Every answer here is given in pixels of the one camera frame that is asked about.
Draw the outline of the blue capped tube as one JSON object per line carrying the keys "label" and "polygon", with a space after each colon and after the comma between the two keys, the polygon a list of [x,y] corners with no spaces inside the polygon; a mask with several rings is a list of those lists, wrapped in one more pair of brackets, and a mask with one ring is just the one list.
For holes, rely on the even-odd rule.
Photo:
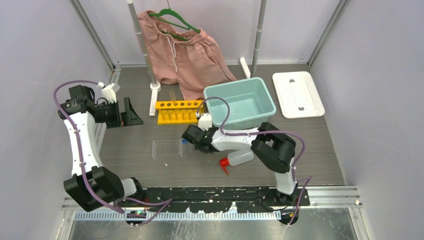
{"label": "blue capped tube", "polygon": [[191,146],[192,146],[192,144],[189,143],[187,140],[185,140],[185,139],[181,140],[181,144],[180,144],[180,155],[181,155],[181,157],[184,157],[191,152]]}

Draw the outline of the clear test tube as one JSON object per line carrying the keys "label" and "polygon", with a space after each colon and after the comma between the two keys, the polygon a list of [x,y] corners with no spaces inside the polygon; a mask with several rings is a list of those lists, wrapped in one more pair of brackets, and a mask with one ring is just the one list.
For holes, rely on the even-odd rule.
{"label": "clear test tube", "polygon": [[172,107],[175,109],[178,106],[177,99],[173,90],[169,91],[170,99],[172,101]]}

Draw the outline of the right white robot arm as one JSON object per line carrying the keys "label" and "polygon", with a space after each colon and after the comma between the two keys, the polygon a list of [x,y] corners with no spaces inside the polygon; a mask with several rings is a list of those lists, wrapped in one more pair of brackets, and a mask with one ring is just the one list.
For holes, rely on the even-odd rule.
{"label": "right white robot arm", "polygon": [[296,154],[297,143],[293,136],[293,133],[263,122],[259,127],[245,130],[201,128],[191,124],[181,137],[202,153],[229,151],[227,157],[219,162],[223,170],[227,166],[237,166],[257,157],[274,173],[277,198],[281,204],[288,206],[298,198],[299,184],[295,177],[295,166],[305,151],[302,148]]}

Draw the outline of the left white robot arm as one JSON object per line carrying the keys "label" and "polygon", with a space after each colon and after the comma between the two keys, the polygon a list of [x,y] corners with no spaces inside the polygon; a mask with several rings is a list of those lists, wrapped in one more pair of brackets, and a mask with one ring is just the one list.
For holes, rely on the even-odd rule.
{"label": "left white robot arm", "polygon": [[96,103],[95,92],[86,86],[85,80],[74,80],[69,88],[70,98],[59,103],[57,93],[61,84],[53,91],[53,100],[58,115],[69,134],[72,151],[71,178],[63,182],[65,192],[86,212],[107,207],[123,213],[117,203],[127,200],[133,206],[141,206],[146,193],[134,178],[120,179],[102,163],[96,138],[96,125],[105,124],[108,129],[143,125],[143,120],[134,111],[128,97],[124,100],[124,111],[120,112],[116,93],[117,83],[105,85],[93,82],[101,89],[102,103]]}

